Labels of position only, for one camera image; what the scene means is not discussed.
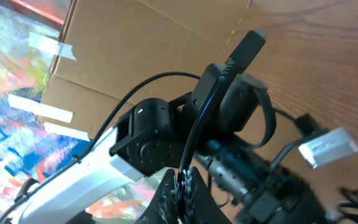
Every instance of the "tape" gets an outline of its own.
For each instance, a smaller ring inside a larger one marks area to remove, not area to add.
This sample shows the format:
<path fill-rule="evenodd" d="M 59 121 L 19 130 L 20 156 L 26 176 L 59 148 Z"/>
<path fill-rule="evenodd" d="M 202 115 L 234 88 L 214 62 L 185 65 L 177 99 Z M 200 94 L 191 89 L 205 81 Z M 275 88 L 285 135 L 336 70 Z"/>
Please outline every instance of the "tape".
<path fill-rule="evenodd" d="M 30 32 L 29 34 L 29 46 L 50 54 L 76 60 L 73 52 L 71 51 L 73 46 L 70 44 L 61 43 L 57 40 L 53 40 L 49 37 L 35 34 L 33 32 Z"/>
<path fill-rule="evenodd" d="M 84 141 L 90 141 L 90 139 L 88 138 L 88 133 L 86 133 L 84 131 L 63 127 L 63 126 L 60 126 L 57 124 L 52 124 L 49 122 L 44 123 L 44 128 L 45 128 L 45 131 L 48 133 L 68 136 L 68 137 L 72 137 L 72 138 L 76 138 L 76 139 L 81 139 Z"/>
<path fill-rule="evenodd" d="M 45 105 L 43 103 L 38 103 L 34 100 L 30 100 L 20 96 L 15 96 L 12 94 L 8 95 L 7 102 L 9 103 L 9 106 L 11 106 L 12 108 L 32 112 L 37 115 L 56 119 L 66 123 L 70 123 L 71 119 L 73 118 L 73 112 L 71 111 Z"/>

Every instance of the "wooden surface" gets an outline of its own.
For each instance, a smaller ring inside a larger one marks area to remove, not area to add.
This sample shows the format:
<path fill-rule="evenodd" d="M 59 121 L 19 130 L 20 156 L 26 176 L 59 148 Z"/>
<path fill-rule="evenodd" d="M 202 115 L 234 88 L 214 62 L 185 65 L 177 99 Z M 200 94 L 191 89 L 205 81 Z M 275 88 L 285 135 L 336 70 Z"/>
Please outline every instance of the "wooden surface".
<path fill-rule="evenodd" d="M 256 27 L 266 31 L 267 42 L 247 71 L 269 86 L 273 104 L 294 116 L 311 113 L 331 129 L 344 126 L 358 143 L 358 1 L 252 1 L 221 61 Z M 261 113 L 253 116 L 240 136 L 260 140 L 262 119 Z M 298 137 L 279 118 L 273 139 L 258 153 L 272 159 Z M 315 170 L 298 151 L 283 163 L 310 182 L 327 209 L 344 200 L 339 186 L 358 188 L 358 153 Z"/>

